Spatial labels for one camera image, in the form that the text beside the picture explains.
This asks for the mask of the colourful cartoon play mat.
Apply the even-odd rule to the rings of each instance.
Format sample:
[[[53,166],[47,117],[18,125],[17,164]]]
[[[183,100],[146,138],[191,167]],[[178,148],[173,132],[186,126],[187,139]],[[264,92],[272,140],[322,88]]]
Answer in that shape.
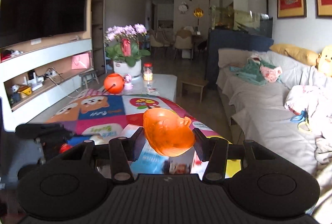
[[[219,134],[196,120],[183,108],[167,98],[147,95],[109,95],[95,90],[86,91],[56,112],[48,122],[62,123],[66,129],[85,135],[96,144],[106,144],[117,137],[127,125],[143,125],[144,112],[152,108],[164,108],[181,118],[191,119],[190,128],[198,128],[208,137]]]

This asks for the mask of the purple orchid flower pot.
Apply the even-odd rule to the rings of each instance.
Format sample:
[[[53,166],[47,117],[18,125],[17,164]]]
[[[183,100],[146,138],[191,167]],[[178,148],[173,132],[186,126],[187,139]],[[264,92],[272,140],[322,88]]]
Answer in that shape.
[[[142,24],[124,27],[109,27],[105,32],[105,52],[113,63],[113,71],[125,77],[141,76],[142,57],[150,55],[148,50],[140,48],[140,38],[145,37],[147,29]]]

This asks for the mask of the orange round pumpkin bucket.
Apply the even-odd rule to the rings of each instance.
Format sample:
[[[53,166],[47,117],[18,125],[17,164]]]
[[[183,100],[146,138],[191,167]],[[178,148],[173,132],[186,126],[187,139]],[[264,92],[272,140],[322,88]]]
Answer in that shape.
[[[118,73],[112,73],[104,80],[104,91],[110,94],[119,94],[124,89],[124,85],[124,78]]]

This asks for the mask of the blue wet wipes pack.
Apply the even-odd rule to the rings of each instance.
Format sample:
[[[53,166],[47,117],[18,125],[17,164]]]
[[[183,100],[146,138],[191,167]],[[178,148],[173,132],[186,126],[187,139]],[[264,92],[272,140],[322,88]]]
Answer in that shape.
[[[139,158],[131,163],[131,171],[135,177],[139,174],[163,174],[161,168],[165,160],[169,157],[158,154],[146,142]]]

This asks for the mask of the pink white blanket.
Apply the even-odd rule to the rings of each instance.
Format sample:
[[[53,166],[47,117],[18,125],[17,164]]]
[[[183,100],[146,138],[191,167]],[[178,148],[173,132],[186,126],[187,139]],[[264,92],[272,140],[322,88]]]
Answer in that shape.
[[[331,141],[331,93],[325,87],[296,85],[289,91],[284,108],[304,115],[299,128]]]

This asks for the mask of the orange plastic pig bowl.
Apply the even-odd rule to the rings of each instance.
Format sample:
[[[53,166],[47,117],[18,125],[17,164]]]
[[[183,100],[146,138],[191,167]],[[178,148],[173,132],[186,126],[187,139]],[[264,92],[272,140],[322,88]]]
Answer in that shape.
[[[189,117],[181,118],[164,108],[152,108],[143,115],[145,138],[155,152],[166,157],[178,157],[194,146],[190,125]]]

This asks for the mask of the small wooden stool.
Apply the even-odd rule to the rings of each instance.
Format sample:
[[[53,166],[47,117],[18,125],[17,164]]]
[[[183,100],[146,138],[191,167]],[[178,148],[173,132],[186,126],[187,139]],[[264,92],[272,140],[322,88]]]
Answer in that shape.
[[[83,89],[84,87],[88,88],[88,83],[91,81],[95,81],[97,84],[100,83],[96,70],[90,70],[81,73],[79,77],[81,78],[81,89]]]

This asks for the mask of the yellow duck plush toy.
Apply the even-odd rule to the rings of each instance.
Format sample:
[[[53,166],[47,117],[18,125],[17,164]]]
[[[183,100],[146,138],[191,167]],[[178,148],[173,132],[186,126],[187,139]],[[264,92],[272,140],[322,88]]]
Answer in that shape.
[[[317,70],[328,77],[332,76],[332,46],[325,46],[317,59]]]

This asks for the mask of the glass fish tank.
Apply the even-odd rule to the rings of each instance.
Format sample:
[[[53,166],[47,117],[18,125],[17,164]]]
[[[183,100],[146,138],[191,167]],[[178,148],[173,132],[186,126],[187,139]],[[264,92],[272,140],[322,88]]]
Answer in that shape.
[[[225,29],[272,37],[269,0],[209,0],[209,31]]]

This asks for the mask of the red lid snack jar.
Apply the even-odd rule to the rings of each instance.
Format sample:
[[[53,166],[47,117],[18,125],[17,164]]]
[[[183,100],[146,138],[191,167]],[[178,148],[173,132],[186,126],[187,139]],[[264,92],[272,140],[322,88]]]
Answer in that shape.
[[[153,64],[152,63],[144,63],[144,70],[143,70],[143,79],[147,82],[153,80]]]

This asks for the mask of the red doll toy figure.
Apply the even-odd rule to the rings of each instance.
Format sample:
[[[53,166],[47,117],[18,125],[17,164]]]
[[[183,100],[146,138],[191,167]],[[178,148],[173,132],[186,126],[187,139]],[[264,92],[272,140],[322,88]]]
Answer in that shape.
[[[62,146],[60,146],[59,149],[59,153],[63,154],[64,152],[70,150],[73,146],[69,145],[69,144],[62,144]]]

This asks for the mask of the pink cardboard box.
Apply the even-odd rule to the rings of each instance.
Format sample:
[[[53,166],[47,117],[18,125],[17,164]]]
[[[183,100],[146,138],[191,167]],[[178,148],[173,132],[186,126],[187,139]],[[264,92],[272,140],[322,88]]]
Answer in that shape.
[[[138,130],[136,125],[127,125],[117,137],[131,137]],[[192,147],[187,152],[177,157],[166,157],[159,155],[146,140],[138,160],[129,162],[129,166],[134,175],[138,174],[198,174],[202,180],[207,168],[208,161],[203,162],[199,159],[195,149]],[[109,160],[97,160],[96,169],[106,178],[111,178]],[[225,178],[232,177],[241,170],[240,160],[228,160]]]

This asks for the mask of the pink gift bag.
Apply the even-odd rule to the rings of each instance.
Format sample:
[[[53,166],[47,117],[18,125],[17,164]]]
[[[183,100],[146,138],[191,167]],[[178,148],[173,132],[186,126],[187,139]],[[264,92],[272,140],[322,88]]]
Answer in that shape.
[[[89,55],[89,53],[73,55],[71,57],[71,68],[72,68],[72,70],[89,69],[90,68],[90,55]]]

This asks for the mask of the small toy car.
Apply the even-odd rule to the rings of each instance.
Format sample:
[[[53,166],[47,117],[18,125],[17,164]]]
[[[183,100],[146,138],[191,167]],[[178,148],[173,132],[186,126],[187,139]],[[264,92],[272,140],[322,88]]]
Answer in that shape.
[[[182,175],[190,174],[191,168],[190,165],[183,163],[176,163],[171,160],[165,160],[161,171],[165,175]]]

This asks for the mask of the white tv cabinet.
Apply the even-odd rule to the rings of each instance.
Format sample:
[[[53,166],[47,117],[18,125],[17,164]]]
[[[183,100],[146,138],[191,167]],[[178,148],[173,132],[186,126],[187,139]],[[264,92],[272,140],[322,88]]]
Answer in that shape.
[[[84,39],[30,51],[1,63],[1,98],[5,129],[14,130],[80,88],[85,69],[73,69],[74,55],[92,52],[92,40]],[[16,85],[33,90],[12,104]]]

